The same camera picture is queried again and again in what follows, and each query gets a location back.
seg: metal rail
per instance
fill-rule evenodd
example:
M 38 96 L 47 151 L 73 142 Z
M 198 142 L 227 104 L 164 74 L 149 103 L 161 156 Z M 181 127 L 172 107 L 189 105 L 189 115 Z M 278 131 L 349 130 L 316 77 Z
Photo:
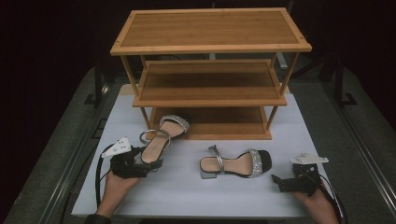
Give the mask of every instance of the metal rail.
M 110 87 L 105 85 L 102 89 L 102 94 L 104 95 L 104 99 L 106 99 L 107 94 L 110 91 Z M 63 208 L 63 203 L 65 199 L 65 195 L 69 192 L 70 188 L 72 188 L 72 183 L 74 182 L 73 179 L 75 178 L 76 171 L 79 169 L 77 166 L 78 158 L 81 155 L 81 152 L 86 144 L 86 142 L 92 138 L 92 134 L 94 130 L 92 127 L 96 127 L 95 124 L 100 122 L 101 120 L 101 113 L 103 110 L 103 104 L 100 104 L 99 107 L 93 110 L 92 117 L 87 119 L 84 123 L 84 130 L 86 130 L 80 139 L 78 140 L 78 144 L 73 149 L 73 152 L 70 156 L 69 161 L 67 162 L 66 166 L 64 167 L 64 172 L 61 174 L 58 183 L 52 195 L 47 203 L 46 208 L 44 209 L 38 223 L 42 224 L 52 224 L 57 223 L 55 220 L 56 214 Z
M 386 204 L 388 205 L 390 212 L 396 219 L 396 194 L 394 188 L 385 178 L 381 169 L 378 167 L 374 157 L 370 152 L 370 149 L 364 143 L 361 135 L 359 134 L 347 111 L 344 108 L 340 108 L 339 104 L 336 102 L 331 84 L 329 82 L 323 83 L 323 87 L 326 93 L 329 95 L 329 98 L 332 99 L 334 107 L 338 108 L 336 109 L 336 112 L 338 113 L 341 120 L 345 123 L 347 130 L 351 134 L 358 148 L 358 152 L 362 158 L 363 163 L 367 167 L 370 176 L 374 180 L 379 192 L 381 193 Z

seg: high-heeled sandal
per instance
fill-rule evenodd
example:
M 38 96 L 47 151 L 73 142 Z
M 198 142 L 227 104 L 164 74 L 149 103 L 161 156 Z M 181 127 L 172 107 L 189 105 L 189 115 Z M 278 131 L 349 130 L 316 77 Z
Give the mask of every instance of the high-heeled sandal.
M 141 153 L 143 163 L 150 164 L 158 162 L 163 151 L 170 146 L 171 140 L 182 137 L 190 128 L 190 124 L 177 115 L 166 115 L 161 118 L 160 128 L 150 129 L 142 132 L 140 141 L 146 144 Z M 156 133 L 151 141 L 146 141 L 143 136 L 146 133 Z
M 257 177 L 272 167 L 271 156 L 266 150 L 248 149 L 236 159 L 223 159 L 216 145 L 209 148 L 216 157 L 205 157 L 200 161 L 201 178 L 216 178 L 220 175 L 238 175 L 244 178 Z

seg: shelf leg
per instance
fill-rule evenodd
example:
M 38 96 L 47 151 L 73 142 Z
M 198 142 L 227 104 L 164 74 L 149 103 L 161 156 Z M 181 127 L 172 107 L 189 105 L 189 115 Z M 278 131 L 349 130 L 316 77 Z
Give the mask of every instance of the shelf leg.
M 129 81 L 132 84 L 132 89 L 134 89 L 134 97 L 138 97 L 138 96 L 140 96 L 139 90 L 137 89 L 136 82 L 134 81 L 134 74 L 132 73 L 132 69 L 128 63 L 128 59 L 126 58 L 126 56 L 121 56 L 121 60 L 124 65 L 126 74 L 128 75 Z
M 143 118 L 145 119 L 146 126 L 148 126 L 148 129 L 151 129 L 149 126 L 149 117 L 148 114 L 146 113 L 146 109 L 144 107 L 140 107 L 140 111 L 142 111 Z
M 278 108 L 278 106 L 274 106 L 273 110 L 271 111 L 270 118 L 269 118 L 268 121 L 267 121 L 267 127 L 266 127 L 266 130 L 267 130 L 267 131 L 270 130 L 270 126 L 271 126 L 272 121 L 274 120 L 274 117 L 275 117 L 275 113 L 276 113 L 276 111 L 277 111 L 277 108 Z
M 285 75 L 285 78 L 283 79 L 282 87 L 280 88 L 280 92 L 279 92 L 280 95 L 283 95 L 285 93 L 286 88 L 288 87 L 291 73 L 294 70 L 294 66 L 297 63 L 297 59 L 298 59 L 299 55 L 300 55 L 300 53 L 295 53 L 294 57 L 291 59 L 291 64 L 289 66 L 289 70 L 288 70 L 287 74 Z
M 274 68 L 274 65 L 275 65 L 275 62 L 276 62 L 276 53 L 274 53 L 274 55 L 273 55 L 273 57 L 272 57 L 272 59 L 271 59 L 271 64 L 270 64 L 270 67 L 271 68 Z
M 140 55 L 140 60 L 142 60 L 142 64 L 143 64 L 143 69 L 147 68 L 147 64 L 146 64 L 146 57 L 144 55 Z

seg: sandal insole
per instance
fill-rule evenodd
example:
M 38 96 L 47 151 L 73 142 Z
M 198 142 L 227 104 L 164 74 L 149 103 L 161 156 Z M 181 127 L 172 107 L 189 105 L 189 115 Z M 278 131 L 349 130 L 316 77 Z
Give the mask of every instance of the sandal insole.
M 174 137 L 184 132 L 183 127 L 178 123 L 172 121 L 166 121 L 160 128 L 169 132 L 169 134 Z M 142 161 L 145 163 L 151 163 L 158 160 L 163 148 L 166 146 L 168 141 L 168 136 L 162 133 L 156 133 L 154 138 L 148 143 L 146 149 L 142 153 Z
M 245 153 L 238 159 L 222 159 L 224 171 L 233 172 L 240 175 L 251 175 L 253 172 L 253 159 L 250 153 Z M 218 159 L 215 157 L 206 157 L 201 160 L 201 168 L 207 173 L 220 172 Z

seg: ankle strap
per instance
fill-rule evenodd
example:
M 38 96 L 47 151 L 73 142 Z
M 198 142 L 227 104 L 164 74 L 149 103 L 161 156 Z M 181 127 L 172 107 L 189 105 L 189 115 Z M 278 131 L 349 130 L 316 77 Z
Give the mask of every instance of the ankle strap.
M 219 166 L 220 166 L 220 174 L 224 175 L 224 163 L 222 162 L 222 158 L 219 154 L 218 149 L 216 148 L 216 145 L 213 145 L 213 146 L 209 147 L 208 149 L 212 150 L 215 153 L 215 155 L 218 159 Z

